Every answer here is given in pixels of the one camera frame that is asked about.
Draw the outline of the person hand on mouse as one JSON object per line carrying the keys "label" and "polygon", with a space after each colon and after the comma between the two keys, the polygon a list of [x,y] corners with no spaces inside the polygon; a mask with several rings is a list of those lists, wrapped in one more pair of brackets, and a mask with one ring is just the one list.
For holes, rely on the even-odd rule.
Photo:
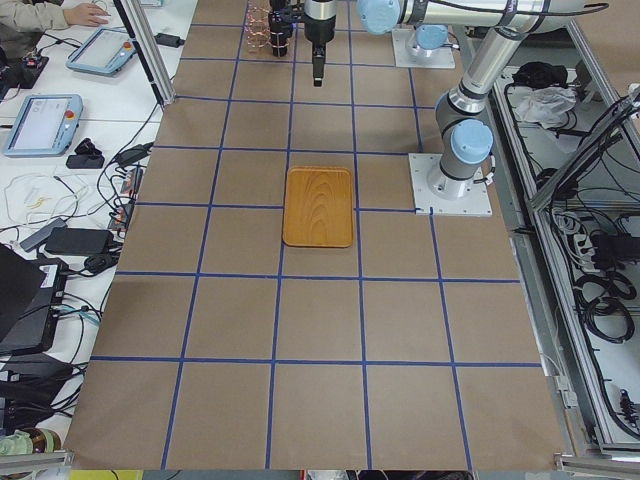
{"label": "person hand on mouse", "polygon": [[95,3],[80,3],[63,7],[63,16],[69,26],[99,27],[109,23],[110,14]]}

